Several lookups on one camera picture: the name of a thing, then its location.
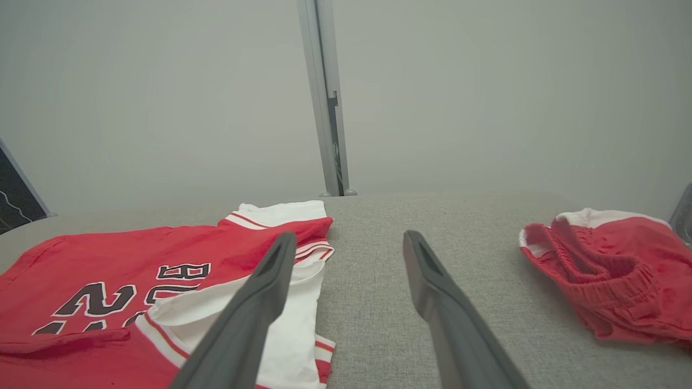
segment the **red fabric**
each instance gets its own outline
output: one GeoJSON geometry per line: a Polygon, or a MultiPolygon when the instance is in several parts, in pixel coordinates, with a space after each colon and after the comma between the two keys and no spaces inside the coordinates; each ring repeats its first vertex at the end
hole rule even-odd
{"type": "MultiPolygon", "coordinates": [[[[50,239],[22,255],[0,276],[0,377],[7,388],[166,388],[178,371],[161,356],[135,325],[125,322],[151,304],[155,287],[205,287],[252,273],[275,238],[293,231],[298,246],[325,241],[331,218],[297,221],[251,230],[226,220],[217,227],[154,228],[126,233],[85,234],[50,239]],[[157,279],[166,269],[176,275],[180,265],[209,264],[188,269],[198,278],[157,279]],[[89,315],[97,305],[85,296],[69,316],[56,316],[81,288],[103,282],[102,306],[117,303],[120,288],[133,285],[135,294],[120,311],[89,315]],[[33,334],[63,320],[59,334],[33,334]],[[86,332],[97,320],[106,329],[86,332]]],[[[156,298],[167,297],[157,292],[156,298]]],[[[320,376],[325,366],[318,369],[320,376]]]]}
{"type": "Polygon", "coordinates": [[[692,251],[666,225],[628,217],[596,228],[525,227],[522,252],[603,340],[692,347],[692,251]]]}

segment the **basketball jersey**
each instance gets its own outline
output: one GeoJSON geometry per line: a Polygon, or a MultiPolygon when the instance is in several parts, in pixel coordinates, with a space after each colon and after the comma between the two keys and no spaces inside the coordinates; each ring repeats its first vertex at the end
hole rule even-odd
{"type": "Polygon", "coordinates": [[[164,388],[281,233],[289,294],[257,376],[319,388],[334,344],[314,333],[331,219],[321,201],[242,204],[218,226],[56,237],[0,277],[0,375],[11,387],[164,388]]]}

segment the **white panel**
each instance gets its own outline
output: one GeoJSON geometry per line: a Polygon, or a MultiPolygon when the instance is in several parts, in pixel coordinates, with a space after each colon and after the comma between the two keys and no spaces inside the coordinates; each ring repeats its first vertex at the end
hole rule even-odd
{"type": "Polygon", "coordinates": [[[3,2],[0,138],[59,214],[325,191],[291,1],[3,2]]]}
{"type": "Polygon", "coordinates": [[[546,190],[668,219],[692,3],[334,0],[351,187],[546,190]]]}

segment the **gray fabric tablecloth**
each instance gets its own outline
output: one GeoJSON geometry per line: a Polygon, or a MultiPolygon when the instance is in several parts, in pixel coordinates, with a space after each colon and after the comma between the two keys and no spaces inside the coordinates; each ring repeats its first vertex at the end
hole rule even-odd
{"type": "MultiPolygon", "coordinates": [[[[690,388],[692,356],[597,341],[522,256],[518,233],[578,210],[549,194],[326,198],[334,218],[317,332],[337,343],[331,389],[439,387],[432,339],[410,299],[403,232],[423,233],[533,388],[690,388]]],[[[216,224],[237,204],[58,216],[0,235],[0,271],[58,235],[216,224]]]]}

